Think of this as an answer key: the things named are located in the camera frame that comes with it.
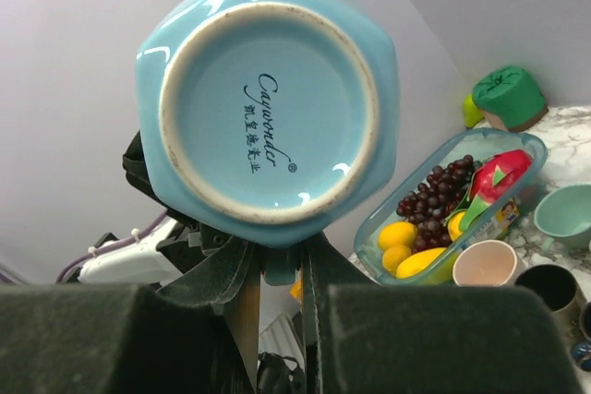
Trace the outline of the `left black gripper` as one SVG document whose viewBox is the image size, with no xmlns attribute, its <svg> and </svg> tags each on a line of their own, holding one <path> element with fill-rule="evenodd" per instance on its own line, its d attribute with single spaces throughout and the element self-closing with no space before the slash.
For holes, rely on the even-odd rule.
<svg viewBox="0 0 591 394">
<path fill-rule="evenodd" d="M 182 216 L 187 235 L 158 251 L 182 270 L 133 309 L 122 358 L 124 393 L 360 393 L 366 346 L 354 331 L 368 278 L 323 233 L 269 249 Z M 304 365 L 259 350 L 260 281 L 274 271 L 303 275 L 300 317 Z"/>
</svg>

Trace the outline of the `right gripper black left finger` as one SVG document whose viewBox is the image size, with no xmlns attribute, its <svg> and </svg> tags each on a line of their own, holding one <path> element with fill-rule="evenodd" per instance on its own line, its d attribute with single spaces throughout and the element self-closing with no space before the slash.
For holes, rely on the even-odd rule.
<svg viewBox="0 0 591 394">
<path fill-rule="evenodd" d="M 139 285 L 4 285 L 4 393 L 250 393 L 230 329 L 206 304 Z"/>
</svg>

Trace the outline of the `pink mug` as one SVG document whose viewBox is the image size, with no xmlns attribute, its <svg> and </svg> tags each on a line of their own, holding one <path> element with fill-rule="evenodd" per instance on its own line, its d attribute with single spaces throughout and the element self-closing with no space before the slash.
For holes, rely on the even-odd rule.
<svg viewBox="0 0 591 394">
<path fill-rule="evenodd" d="M 467 247 L 452 268 L 457 286 L 513 285 L 525 271 L 524 261 L 509 244 L 501 240 L 486 240 Z"/>
</svg>

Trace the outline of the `light blue faceted mug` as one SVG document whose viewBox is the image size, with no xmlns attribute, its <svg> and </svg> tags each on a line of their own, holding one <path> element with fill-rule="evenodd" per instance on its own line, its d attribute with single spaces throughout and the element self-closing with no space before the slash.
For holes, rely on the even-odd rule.
<svg viewBox="0 0 591 394">
<path fill-rule="evenodd" d="M 271 285 L 392 177 L 396 52 L 348 0 L 184 0 L 140 45 L 135 86 L 155 196 L 261 245 Z"/>
</svg>

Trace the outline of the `brown patterned mug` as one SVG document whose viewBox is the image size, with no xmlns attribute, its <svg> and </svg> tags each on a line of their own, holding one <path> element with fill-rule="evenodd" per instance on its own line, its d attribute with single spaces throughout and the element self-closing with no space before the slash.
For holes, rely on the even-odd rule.
<svg viewBox="0 0 591 394">
<path fill-rule="evenodd" d="M 586 299 L 574 275 L 558 265 L 533 266 L 518 276 L 515 285 L 535 293 L 562 323 L 577 324 L 586 306 Z"/>
</svg>

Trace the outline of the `dark blue mug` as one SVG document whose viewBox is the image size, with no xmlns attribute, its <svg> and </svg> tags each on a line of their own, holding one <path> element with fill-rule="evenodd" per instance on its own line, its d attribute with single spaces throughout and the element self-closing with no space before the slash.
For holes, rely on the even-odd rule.
<svg viewBox="0 0 591 394">
<path fill-rule="evenodd" d="M 571 348 L 571 356 L 576 366 L 587 373 L 591 369 L 590 360 L 590 304 L 583 309 L 579 317 L 579 327 L 583 334 L 583 340 Z"/>
</svg>

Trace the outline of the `mint green mug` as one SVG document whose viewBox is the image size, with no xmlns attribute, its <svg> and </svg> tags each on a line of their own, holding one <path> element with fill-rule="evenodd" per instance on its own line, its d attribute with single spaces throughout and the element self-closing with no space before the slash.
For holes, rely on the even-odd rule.
<svg viewBox="0 0 591 394">
<path fill-rule="evenodd" d="M 546 239 L 540 249 L 550 253 L 554 243 L 563 251 L 590 249 L 590 184 L 568 185 L 547 194 L 537 205 L 534 224 Z"/>
</svg>

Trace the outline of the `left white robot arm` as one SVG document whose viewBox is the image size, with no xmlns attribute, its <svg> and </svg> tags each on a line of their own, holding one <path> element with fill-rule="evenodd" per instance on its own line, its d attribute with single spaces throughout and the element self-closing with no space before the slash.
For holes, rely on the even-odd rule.
<svg viewBox="0 0 591 394">
<path fill-rule="evenodd" d="M 251 387 L 257 385 L 260 282 L 291 283 L 297 277 L 304 290 L 303 389 L 329 393 L 336 389 L 339 343 L 331 319 L 332 294 L 369 280 L 324 233 L 287 249 L 270 249 L 168 209 L 127 239 L 90 249 L 78 274 L 83 283 L 158 283 L 162 296 L 223 319 L 240 355 L 229 371 L 244 370 Z"/>
</svg>

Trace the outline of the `yellow banana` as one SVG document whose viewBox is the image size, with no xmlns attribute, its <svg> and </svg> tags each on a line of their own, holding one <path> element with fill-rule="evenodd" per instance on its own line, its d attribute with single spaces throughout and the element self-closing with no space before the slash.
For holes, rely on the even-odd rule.
<svg viewBox="0 0 591 394">
<path fill-rule="evenodd" d="M 411 255 L 403 260 L 395 271 L 396 279 L 407 279 L 422 272 L 430 266 L 446 249 L 444 247 L 431 248 Z"/>
</svg>

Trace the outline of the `small yellow lemon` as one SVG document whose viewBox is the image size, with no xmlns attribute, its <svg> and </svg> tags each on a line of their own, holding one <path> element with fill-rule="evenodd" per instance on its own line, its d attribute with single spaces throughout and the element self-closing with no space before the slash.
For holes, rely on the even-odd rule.
<svg viewBox="0 0 591 394">
<path fill-rule="evenodd" d="M 410 256 L 412 249 L 404 244 L 397 244 L 384 251 L 381 264 L 393 277 L 396 276 L 398 267 Z"/>
</svg>

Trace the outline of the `teal transparent fruit tray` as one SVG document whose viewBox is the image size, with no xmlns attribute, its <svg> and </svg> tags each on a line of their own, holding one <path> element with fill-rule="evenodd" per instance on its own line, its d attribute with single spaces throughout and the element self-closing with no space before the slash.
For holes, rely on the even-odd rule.
<svg viewBox="0 0 591 394">
<path fill-rule="evenodd" d="M 447 247 L 432 264 L 416 275 L 398 280 L 382 266 L 382 251 L 377 241 L 380 231 L 400 218 L 396 214 L 398 202 L 426 179 L 432 167 L 447 165 L 466 154 L 477 161 L 513 149 L 525 151 L 532 164 L 503 197 L 479 216 L 458 241 Z M 491 128 L 464 131 L 442 143 L 421 163 L 361 224 L 357 231 L 354 249 L 360 267 L 381 285 L 437 285 L 452 281 L 455 259 L 471 244 L 494 239 L 507 233 L 512 223 L 519 221 L 541 199 L 544 181 L 541 170 L 549 150 L 543 140 L 529 133 L 507 133 Z"/>
</svg>

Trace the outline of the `yellow mango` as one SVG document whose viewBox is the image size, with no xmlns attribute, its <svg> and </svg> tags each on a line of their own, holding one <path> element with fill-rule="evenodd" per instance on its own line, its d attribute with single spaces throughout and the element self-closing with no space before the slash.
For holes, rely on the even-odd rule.
<svg viewBox="0 0 591 394">
<path fill-rule="evenodd" d="M 405 245 L 412 248 L 415 244 L 418 229 L 408 221 L 397 221 L 384 227 L 377 240 L 380 250 L 386 251 L 397 245 Z"/>
</svg>

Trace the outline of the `dark purple grapes bunch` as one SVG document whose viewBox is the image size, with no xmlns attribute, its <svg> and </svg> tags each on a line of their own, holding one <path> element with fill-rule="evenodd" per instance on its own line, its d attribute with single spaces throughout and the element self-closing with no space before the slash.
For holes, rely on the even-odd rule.
<svg viewBox="0 0 591 394">
<path fill-rule="evenodd" d="M 398 202 L 396 214 L 417 229 L 411 246 L 414 253 L 452 243 L 447 221 L 456 210 L 467 207 L 468 188 L 482 165 L 470 154 L 447 165 L 435 165 L 416 190 Z"/>
</svg>

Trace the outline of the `red dragon fruit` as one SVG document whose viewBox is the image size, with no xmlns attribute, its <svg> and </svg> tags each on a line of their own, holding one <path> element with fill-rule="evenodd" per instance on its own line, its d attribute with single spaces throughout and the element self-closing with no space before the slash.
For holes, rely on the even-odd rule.
<svg viewBox="0 0 591 394">
<path fill-rule="evenodd" d="M 532 162 L 533 158 L 522 149 L 493 156 L 472 177 L 468 208 L 487 209 L 527 172 Z"/>
</svg>

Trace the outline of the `green pear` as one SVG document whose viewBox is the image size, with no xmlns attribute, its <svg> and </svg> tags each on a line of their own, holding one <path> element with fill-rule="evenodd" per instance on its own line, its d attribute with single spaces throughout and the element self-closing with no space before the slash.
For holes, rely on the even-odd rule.
<svg viewBox="0 0 591 394">
<path fill-rule="evenodd" d="M 463 116 L 464 125 L 466 128 L 473 128 L 482 120 L 484 120 L 483 113 L 476 107 L 473 97 L 468 94 L 463 101 Z"/>
</svg>

